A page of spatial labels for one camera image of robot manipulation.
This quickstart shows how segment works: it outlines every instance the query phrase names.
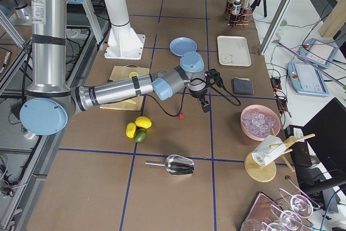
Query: black monitor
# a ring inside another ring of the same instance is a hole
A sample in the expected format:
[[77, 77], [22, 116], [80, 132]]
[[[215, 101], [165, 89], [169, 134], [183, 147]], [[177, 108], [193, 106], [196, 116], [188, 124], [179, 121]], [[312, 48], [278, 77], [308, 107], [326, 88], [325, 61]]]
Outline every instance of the black monitor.
[[346, 107], [333, 98], [302, 130], [305, 135], [316, 135], [308, 143], [332, 176], [303, 190], [312, 194], [334, 186], [346, 188]]

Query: black tripod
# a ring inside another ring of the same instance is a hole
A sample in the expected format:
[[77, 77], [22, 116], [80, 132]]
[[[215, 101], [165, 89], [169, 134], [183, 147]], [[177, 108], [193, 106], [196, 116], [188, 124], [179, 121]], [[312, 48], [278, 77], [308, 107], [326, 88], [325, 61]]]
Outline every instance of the black tripod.
[[[256, 7], [259, 6], [261, 3], [261, 0], [255, 0], [251, 5], [252, 12], [255, 11]], [[263, 0], [263, 11], [264, 11], [264, 17], [267, 17], [267, 0]]]

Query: white table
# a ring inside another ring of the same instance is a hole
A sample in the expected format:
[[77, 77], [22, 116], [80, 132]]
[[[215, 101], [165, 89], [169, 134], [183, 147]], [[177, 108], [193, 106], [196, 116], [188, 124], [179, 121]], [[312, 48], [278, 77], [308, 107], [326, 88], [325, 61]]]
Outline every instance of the white table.
[[[258, 22], [258, 21], [271, 22], [280, 1], [281, 0], [267, 0], [268, 16], [266, 18], [264, 17], [264, 13], [263, 13], [263, 1], [261, 2], [261, 5], [258, 6], [254, 12], [254, 19], [255, 19], [256, 28], [258, 31], [258, 37], [261, 43], [269, 28], [269, 23]], [[314, 24], [320, 19], [320, 16], [318, 15], [317, 11], [315, 10], [310, 0], [293, 0], [284, 17], [287, 20], [289, 25], [297, 25], [300, 27], [304, 25], [308, 25], [308, 24]], [[318, 33], [318, 29], [321, 27], [322, 23], [323, 22], [320, 22], [318, 24], [318, 26], [311, 32], [311, 34], [309, 35], [307, 39], [317, 38], [317, 39], [322, 39], [325, 42], [333, 41], [333, 39], [320, 37]], [[312, 25], [308, 27], [304, 27], [304, 28], [286, 26], [282, 30], [278, 30], [273, 40], [279, 39], [279, 41], [283, 43], [284, 45], [290, 48], [293, 48], [302, 43], [302, 41], [304, 40], [304, 38], [306, 37], [306, 35], [309, 33], [309, 31], [312, 28], [313, 28]], [[273, 64], [277, 64], [279, 66], [287, 68], [287, 63], [290, 62], [292, 59], [294, 59], [294, 61], [299, 61], [298, 58], [296, 57], [294, 58], [290, 52], [288, 52], [287, 50], [281, 47], [277, 47], [275, 49], [274, 55], [272, 56], [275, 46], [277, 46], [277, 44], [271, 43], [269, 47], [267, 48], [264, 54], [266, 62], [270, 63], [271, 57], [273, 57], [272, 58]], [[335, 59], [345, 62], [345, 58], [340, 51], [338, 51]], [[272, 66], [269, 64], [267, 64], [267, 67], [268, 69], [272, 68]], [[276, 67], [276, 66], [274, 66], [274, 69], [278, 70], [281, 76], [286, 75], [286, 71], [284, 69], [280, 67]], [[326, 70], [326, 72], [331, 74], [334, 78], [339, 78], [346, 75], [346, 72], [344, 70], [334, 65], [331, 65], [330, 68]], [[273, 76], [278, 76], [278, 73], [274, 71]], [[304, 126], [314, 115], [316, 115], [334, 97], [337, 97], [340, 101], [342, 101], [345, 104], [343, 100], [344, 98], [346, 98], [346, 94], [344, 93], [344, 90], [338, 84], [334, 82], [326, 83], [330, 93], [328, 97], [315, 97], [315, 96], [305, 96], [305, 95], [298, 94], [294, 90], [292, 85], [290, 84], [289, 80], [286, 82], [285, 77], [282, 77], [281, 79], [282, 79], [282, 82], [281, 82], [282, 90], [287, 94], [288, 109], [292, 115], [292, 118], [291, 118], [287, 113], [285, 113], [286, 119], [285, 119], [284, 128], [290, 124]], [[326, 171], [326, 169], [323, 166], [319, 165], [318, 167], [320, 168], [322, 172]], [[345, 203], [346, 197], [343, 195], [343, 193], [339, 192], [338, 195], [341, 198], [342, 202]], [[346, 206], [338, 206], [338, 208], [340, 212], [339, 214], [328, 213], [328, 215], [332, 217], [332, 220], [325, 221], [325, 224], [323, 226], [325, 230], [331, 230], [332, 224], [334, 221], [346, 219]], [[320, 228], [323, 214], [324, 214], [324, 211], [319, 210], [315, 212], [313, 216], [310, 218], [310, 220], [315, 224], [316, 228]]]

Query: cutting board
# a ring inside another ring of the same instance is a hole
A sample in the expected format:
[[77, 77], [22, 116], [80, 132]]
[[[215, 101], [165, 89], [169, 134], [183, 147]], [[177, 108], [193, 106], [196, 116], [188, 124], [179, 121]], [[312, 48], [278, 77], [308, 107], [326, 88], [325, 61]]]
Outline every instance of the cutting board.
[[[131, 72], [138, 73], [139, 76], [149, 74], [149, 68], [140, 68], [134, 66], [114, 66], [113, 71], [109, 77], [112, 81], [120, 81], [129, 78]], [[128, 103], [125, 101], [100, 105], [103, 109], [115, 109], [115, 110], [128, 110], [128, 111], [141, 111], [143, 97], [134, 97], [131, 100], [135, 101], [136, 104]]]

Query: blue joint cap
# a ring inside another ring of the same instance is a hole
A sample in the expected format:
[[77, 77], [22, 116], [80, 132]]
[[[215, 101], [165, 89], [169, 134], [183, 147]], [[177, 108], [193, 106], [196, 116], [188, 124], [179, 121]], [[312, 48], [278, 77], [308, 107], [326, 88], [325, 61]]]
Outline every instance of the blue joint cap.
[[6, 7], [4, 7], [3, 5], [0, 5], [0, 10], [2, 13], [4, 13], [4, 15], [8, 16], [9, 14], [11, 14], [11, 10], [7, 9]]
[[66, 110], [49, 98], [33, 98], [26, 101], [19, 116], [24, 127], [36, 135], [55, 134], [68, 122]]
[[84, 0], [70, 0], [67, 3], [68, 4], [82, 4]]
[[195, 51], [187, 52], [180, 58], [180, 67], [187, 72], [200, 72], [204, 70], [203, 58]]
[[157, 78], [151, 85], [160, 100], [166, 100], [173, 95], [171, 86], [162, 78]]

